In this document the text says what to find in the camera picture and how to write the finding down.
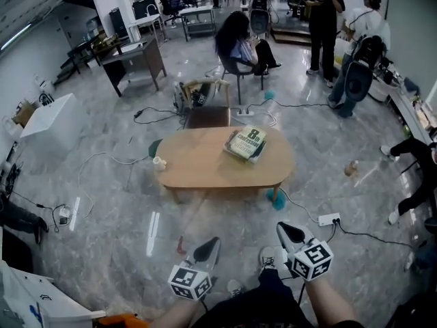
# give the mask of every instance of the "ceiling light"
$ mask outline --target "ceiling light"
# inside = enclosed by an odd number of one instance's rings
[[[28,28],[31,26],[31,24],[28,24],[26,27],[21,29],[17,34],[15,34],[12,38],[10,38],[3,46],[0,48],[0,51],[3,51],[8,45],[13,42],[17,37],[19,37],[21,34],[23,34]]]

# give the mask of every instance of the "oval table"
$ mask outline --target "oval table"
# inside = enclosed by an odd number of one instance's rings
[[[276,129],[266,132],[266,145],[258,162],[246,162],[223,150],[236,127],[196,128],[177,131],[163,139],[156,156],[167,162],[166,169],[155,172],[176,203],[178,190],[273,188],[273,201],[281,183],[294,171],[291,145]]]

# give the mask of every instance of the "book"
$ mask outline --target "book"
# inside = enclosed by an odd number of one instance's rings
[[[235,130],[226,141],[223,149],[246,161],[256,163],[266,145],[266,133],[247,125],[241,131]]]

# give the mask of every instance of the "jeans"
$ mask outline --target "jeans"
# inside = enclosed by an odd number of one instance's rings
[[[218,303],[194,327],[234,327],[252,322],[312,327],[294,300],[292,290],[283,284],[278,271],[273,269],[262,271],[258,288]]]
[[[343,64],[341,65],[340,75],[335,82],[333,91],[330,93],[328,99],[334,103],[339,104],[341,98],[345,94],[344,86],[346,83],[346,75],[348,73],[349,65],[353,62],[352,56],[345,53],[343,57]],[[346,97],[344,105],[339,109],[338,114],[343,118],[348,118],[352,115],[356,102],[351,101]]]
[[[40,218],[35,214],[16,206],[6,198],[1,198],[3,210],[0,212],[0,224],[26,233],[33,233],[39,225]]]
[[[334,77],[334,48],[337,31],[325,30],[321,26],[309,26],[311,33],[311,69],[319,69],[320,47],[323,46],[322,66],[325,79],[332,81]]]
[[[259,44],[255,47],[258,56],[258,64],[256,65],[255,74],[261,74],[268,66],[274,66],[276,60],[274,59],[272,49],[267,41],[261,39]]]
[[[437,164],[433,161],[431,152],[431,148],[415,138],[407,139],[390,150],[393,156],[411,153],[419,162],[423,172],[423,181],[419,189],[411,197],[399,203],[399,215],[424,203],[437,187]]]

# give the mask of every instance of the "small white cup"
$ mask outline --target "small white cup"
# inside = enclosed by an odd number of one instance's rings
[[[162,160],[159,156],[155,156],[153,158],[153,164],[154,164],[155,170],[158,172],[161,172],[162,170],[165,170],[165,165],[167,164],[167,162]]]

